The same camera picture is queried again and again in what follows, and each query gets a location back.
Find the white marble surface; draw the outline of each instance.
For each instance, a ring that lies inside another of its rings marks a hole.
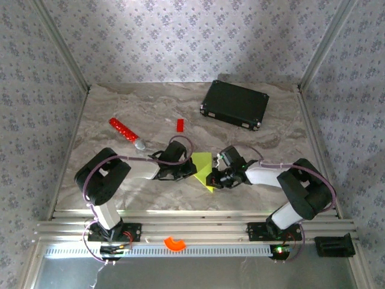
[[[300,157],[314,162],[304,123],[291,88],[268,84],[242,84],[270,95],[262,127],[253,132],[203,117],[199,105],[210,83],[117,84],[108,89],[93,85],[63,184],[57,210],[84,209],[81,192],[73,181],[75,173],[95,154],[111,147],[120,155],[145,156],[165,149],[176,134],[176,120],[185,119],[184,134],[197,152],[216,154],[228,145],[243,142],[258,148],[271,162],[293,162]],[[146,140],[147,150],[138,151],[108,123],[116,117]],[[254,152],[239,148],[248,161]],[[180,182],[126,178],[114,196],[119,209],[128,210],[254,210],[271,211],[286,202],[281,189],[242,184],[210,193],[195,177]]]

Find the yellow cloth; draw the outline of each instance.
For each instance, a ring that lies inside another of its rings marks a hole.
[[[192,162],[197,167],[197,173],[194,175],[211,193],[214,187],[206,185],[206,177],[212,172],[212,156],[210,152],[193,152]]]

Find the black box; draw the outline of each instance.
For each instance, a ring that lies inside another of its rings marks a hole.
[[[266,93],[214,80],[200,106],[200,113],[251,131],[257,131],[265,114]]]

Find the orange ring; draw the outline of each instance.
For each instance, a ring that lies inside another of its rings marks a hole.
[[[183,240],[175,242],[173,237],[168,237],[167,239],[164,239],[163,242],[166,247],[173,252],[178,252],[186,249],[186,244]]]

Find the floral wallpaper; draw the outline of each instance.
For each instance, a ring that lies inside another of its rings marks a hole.
[[[88,83],[299,82],[340,0],[45,0]]]
[[[385,288],[385,3],[359,1],[304,92],[338,196]]]
[[[28,2],[0,11],[0,288],[15,288],[84,93]]]

